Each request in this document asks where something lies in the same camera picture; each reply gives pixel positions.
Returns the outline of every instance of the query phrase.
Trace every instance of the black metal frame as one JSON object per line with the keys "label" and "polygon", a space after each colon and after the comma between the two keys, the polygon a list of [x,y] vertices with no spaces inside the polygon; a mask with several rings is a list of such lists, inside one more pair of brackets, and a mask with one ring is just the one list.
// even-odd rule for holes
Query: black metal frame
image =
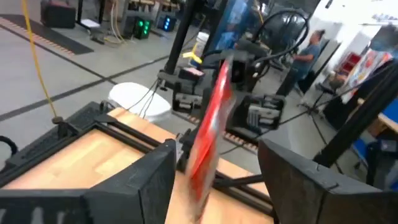
{"label": "black metal frame", "polygon": [[198,7],[201,0],[188,0],[178,27],[172,49],[170,51],[169,59],[165,65],[164,71],[169,75],[174,75],[174,70],[177,65],[178,58],[184,45],[185,37],[187,36],[188,28],[195,15],[195,8]]}
{"label": "black metal frame", "polygon": [[377,118],[398,94],[398,62],[389,65],[385,77],[375,87],[373,93],[364,104],[340,128],[336,136],[327,144],[313,160],[325,167],[331,167],[338,158],[359,138],[360,134]]}
{"label": "black metal frame", "polygon": [[[83,13],[83,1],[84,0],[79,0],[79,2],[78,2],[76,24],[89,30],[90,28],[88,26],[81,23],[81,14]],[[105,10],[105,0],[101,0],[101,2],[99,4],[98,24],[102,23],[103,16],[104,16],[104,10]]]}
{"label": "black metal frame", "polygon": [[[88,104],[87,106],[82,108],[79,112],[75,113],[73,116],[67,119],[67,121],[70,121],[72,118],[78,117],[84,111],[84,109],[87,108],[96,108],[95,109],[97,111],[97,114],[95,115],[96,117],[92,119],[88,124],[84,124],[81,129],[76,128],[77,132],[69,131],[67,136],[59,138],[58,134],[62,133],[62,131],[61,132],[59,131],[59,128],[61,128],[61,126],[58,125],[58,127],[53,128],[48,133],[44,134],[41,138],[34,141],[25,149],[21,150],[15,156],[7,160],[6,167],[0,172],[0,187],[3,187],[6,184],[10,183],[14,179],[21,176],[23,173],[27,172],[29,169],[33,168],[37,164],[40,164],[50,156],[56,154],[64,147],[70,145],[71,143],[73,143],[74,141],[76,141],[77,139],[79,139],[80,137],[84,136],[86,133],[92,130],[101,131],[123,142],[124,144],[127,144],[128,146],[131,146],[134,149],[143,152],[144,154],[153,151],[153,149],[151,149],[150,146],[155,148],[163,145],[161,142],[158,142],[155,139],[152,139],[151,137],[140,133],[139,131],[119,122],[117,119],[113,117],[110,117],[106,114],[100,114],[100,112],[98,112],[99,110],[97,109],[99,108],[99,105],[96,103]],[[51,141],[51,140],[53,140],[54,143],[50,144],[48,147],[42,147],[40,145],[40,143],[44,141]],[[182,172],[184,171],[184,166],[177,166],[177,167],[179,167],[180,171]],[[239,179],[233,180],[225,176],[224,174],[217,172],[214,188],[223,192],[226,195],[229,195],[232,198],[235,198],[236,200],[241,201],[242,203],[245,203],[250,207],[259,210],[260,212],[264,212],[267,215],[271,214],[272,202],[268,196],[248,187],[245,183],[240,185],[234,184],[233,186],[232,185],[229,186],[230,183],[234,183],[236,181],[239,181]],[[26,190],[24,192],[25,192],[24,194],[29,195],[29,194],[35,194],[35,192],[37,193],[37,190]],[[44,195],[42,195],[43,197],[63,197],[64,195],[62,194],[62,192],[64,192],[63,190],[49,191],[49,194],[46,194],[46,191],[40,191],[40,192],[44,193]]]}

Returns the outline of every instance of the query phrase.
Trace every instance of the orange and black floor mat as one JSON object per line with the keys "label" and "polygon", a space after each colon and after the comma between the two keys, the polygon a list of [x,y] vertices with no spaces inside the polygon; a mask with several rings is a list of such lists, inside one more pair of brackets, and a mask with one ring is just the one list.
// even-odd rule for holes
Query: orange and black floor mat
{"label": "orange and black floor mat", "polygon": [[[3,22],[6,21],[10,26],[15,27],[15,29],[26,31],[25,17],[23,15],[0,14],[0,18],[3,18]],[[30,20],[30,26],[35,39],[41,40],[62,52],[70,55],[81,55],[94,52],[93,49],[71,38],[65,37],[59,32],[45,27],[36,21]]]}

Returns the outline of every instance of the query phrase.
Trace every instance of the yellow cable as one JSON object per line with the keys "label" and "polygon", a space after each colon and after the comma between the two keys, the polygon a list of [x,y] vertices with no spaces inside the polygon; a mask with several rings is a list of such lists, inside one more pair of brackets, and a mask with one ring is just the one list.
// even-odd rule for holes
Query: yellow cable
{"label": "yellow cable", "polygon": [[22,0],[22,10],[24,12],[24,16],[25,16],[25,21],[26,21],[26,27],[27,27],[27,32],[29,34],[29,40],[30,40],[30,49],[32,50],[32,54],[33,54],[33,59],[35,62],[35,67],[36,67],[36,72],[37,72],[37,77],[40,80],[40,84],[42,85],[45,97],[47,99],[47,101],[50,104],[52,113],[54,114],[54,117],[57,117],[57,112],[55,111],[54,105],[52,103],[51,98],[49,97],[49,93],[47,92],[47,89],[44,85],[44,81],[43,81],[43,77],[42,74],[40,72],[40,66],[39,66],[39,61],[37,60],[37,54],[36,54],[36,49],[35,49],[35,44],[33,41],[33,33],[32,33],[32,29],[30,27],[30,20],[29,20],[29,13],[27,10],[27,3],[26,0]]}
{"label": "yellow cable", "polygon": [[115,0],[116,1],[116,21],[115,21],[115,26],[116,26],[116,34],[120,37],[120,39],[122,40],[122,42],[126,42],[124,41],[124,38],[122,37],[122,35],[120,35],[120,31],[119,31],[119,26],[118,26],[118,14],[119,14],[119,0]]}
{"label": "yellow cable", "polygon": [[262,18],[262,14],[261,14],[259,8],[257,8],[257,12],[258,12],[258,14],[259,14],[259,16],[260,16],[261,24],[263,24],[263,23],[264,23],[264,19]]}

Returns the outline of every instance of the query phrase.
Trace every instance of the white bucket lid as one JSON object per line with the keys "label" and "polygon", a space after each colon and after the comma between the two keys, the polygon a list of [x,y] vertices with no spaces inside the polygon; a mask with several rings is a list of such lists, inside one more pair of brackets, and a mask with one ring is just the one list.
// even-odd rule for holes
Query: white bucket lid
{"label": "white bucket lid", "polygon": [[[115,101],[124,109],[128,109],[141,100],[148,90],[148,88],[137,83],[120,83],[113,86],[112,90],[109,92],[108,98],[109,100]],[[171,110],[170,103],[157,93],[154,94],[154,98],[149,104],[149,98],[152,94],[153,91],[149,90],[148,94],[146,94],[146,96],[137,103],[137,105],[130,108],[129,111],[134,114],[139,114],[142,110],[141,117],[143,117],[144,111],[146,110],[146,118],[148,119],[149,117],[162,116],[164,113],[168,113]]]}
{"label": "white bucket lid", "polygon": [[198,39],[200,39],[202,41],[207,41],[209,39],[209,34],[207,34],[205,32],[199,32]]}

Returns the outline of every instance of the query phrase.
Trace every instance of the electronic equipment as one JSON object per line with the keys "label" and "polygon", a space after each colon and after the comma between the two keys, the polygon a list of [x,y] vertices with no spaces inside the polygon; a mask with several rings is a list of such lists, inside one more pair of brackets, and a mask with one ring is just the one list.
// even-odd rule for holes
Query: electronic equipment
{"label": "electronic equipment", "polygon": [[67,2],[42,0],[40,2],[40,21],[51,28],[75,28],[76,8]]}
{"label": "electronic equipment", "polygon": [[200,109],[202,96],[195,95],[194,89],[182,91],[180,82],[175,83],[173,88],[172,109],[174,111],[191,113],[193,109]]}
{"label": "electronic equipment", "polygon": [[122,36],[125,39],[130,39],[131,37],[139,40],[148,38],[152,20],[143,12],[133,12],[133,15],[126,16],[126,21],[123,23],[124,26],[122,25]]}
{"label": "electronic equipment", "polygon": [[137,38],[139,40],[148,38],[151,26],[152,21],[150,19],[136,17],[133,28],[134,38]]}
{"label": "electronic equipment", "polygon": [[160,28],[166,32],[172,32],[175,27],[177,19],[173,16],[164,16],[159,19],[159,22],[157,24],[157,28]]}
{"label": "electronic equipment", "polygon": [[[225,131],[249,142],[253,138],[242,133],[242,129],[247,129],[255,135],[261,134],[264,129],[278,129],[285,107],[283,96],[252,96],[250,93],[241,91],[235,91],[234,95],[236,102],[227,120]],[[205,110],[205,103],[208,103],[208,99],[209,94],[205,94],[204,91],[203,110]]]}
{"label": "electronic equipment", "polygon": [[[225,50],[222,51],[219,56],[213,62],[203,62],[201,68],[218,68],[229,55],[234,55],[234,61],[231,72],[231,82],[234,89],[240,91],[252,92],[256,86],[257,81],[263,76],[263,70],[267,66],[267,63],[258,63],[255,66],[252,65],[256,59],[254,54],[251,54],[245,50]],[[217,76],[217,72],[213,73],[214,84]]]}

